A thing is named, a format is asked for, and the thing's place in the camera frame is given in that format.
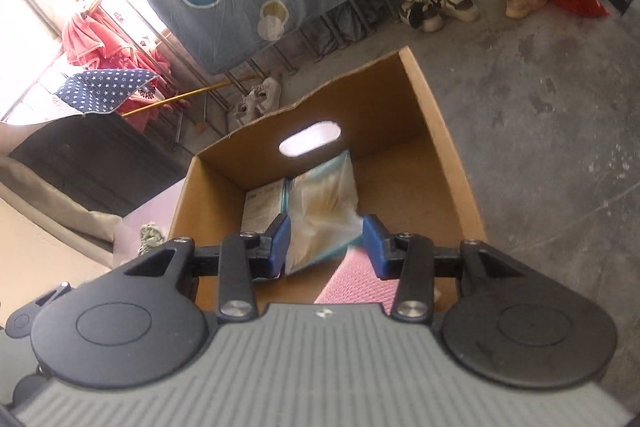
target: plastic package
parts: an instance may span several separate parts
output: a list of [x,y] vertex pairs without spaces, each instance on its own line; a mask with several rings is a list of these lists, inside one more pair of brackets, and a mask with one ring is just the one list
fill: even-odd
[[291,243],[285,272],[344,253],[362,234],[358,193],[348,151],[293,179],[287,213]]

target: gray ribbed panel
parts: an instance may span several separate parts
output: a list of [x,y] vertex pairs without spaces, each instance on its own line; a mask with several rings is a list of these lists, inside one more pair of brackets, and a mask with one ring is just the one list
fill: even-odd
[[[322,318],[323,310],[333,313]],[[594,383],[534,393],[473,377],[429,330],[395,322],[378,305],[271,305],[259,320],[223,327],[173,378],[117,393],[55,381],[17,416],[28,427],[622,427],[631,420]]]

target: yellow stick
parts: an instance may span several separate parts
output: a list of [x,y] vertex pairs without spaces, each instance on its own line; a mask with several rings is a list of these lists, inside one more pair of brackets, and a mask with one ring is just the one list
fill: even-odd
[[[257,76],[250,76],[248,78],[242,78],[241,82],[244,82],[245,80],[255,80],[256,78],[258,78],[258,77]],[[231,82],[229,82],[228,80],[225,80],[224,82],[219,82],[217,84],[213,84],[212,86],[201,87],[200,89],[196,89],[194,91],[189,91],[189,92],[184,92],[182,94],[177,94],[176,96],[172,96],[171,98],[166,98],[164,100],[160,100],[159,102],[150,103],[149,105],[145,105],[144,107],[139,107],[139,108],[134,109],[132,111],[126,112],[125,114],[122,115],[122,117],[123,118],[129,118],[130,116],[133,116],[135,114],[139,114],[141,112],[148,111],[149,109],[160,107],[161,105],[166,105],[168,103],[177,102],[178,100],[182,100],[184,98],[189,98],[190,96],[195,96],[196,94],[200,94],[200,93],[203,93],[203,92],[222,89],[222,87],[226,87],[226,86],[230,86],[230,85],[231,85]]]

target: box handle hole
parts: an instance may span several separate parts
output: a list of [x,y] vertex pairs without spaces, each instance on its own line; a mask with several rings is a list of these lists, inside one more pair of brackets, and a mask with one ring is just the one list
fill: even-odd
[[332,121],[318,122],[284,139],[278,149],[288,158],[296,158],[340,137],[340,126]]

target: cardboard box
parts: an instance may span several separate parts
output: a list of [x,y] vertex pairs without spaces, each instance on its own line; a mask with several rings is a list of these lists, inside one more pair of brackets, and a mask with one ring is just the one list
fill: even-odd
[[[280,143],[319,121],[340,137],[297,158]],[[377,214],[391,232],[416,232],[436,245],[486,240],[474,196],[438,105],[412,52],[404,48],[339,76],[298,103],[224,137],[193,158],[170,237],[217,245],[240,231],[248,190],[293,178],[349,149],[360,214]],[[257,285],[258,304],[311,303],[339,261]],[[452,280],[436,280],[437,308],[455,302]],[[216,278],[200,281],[197,304],[212,309]]]

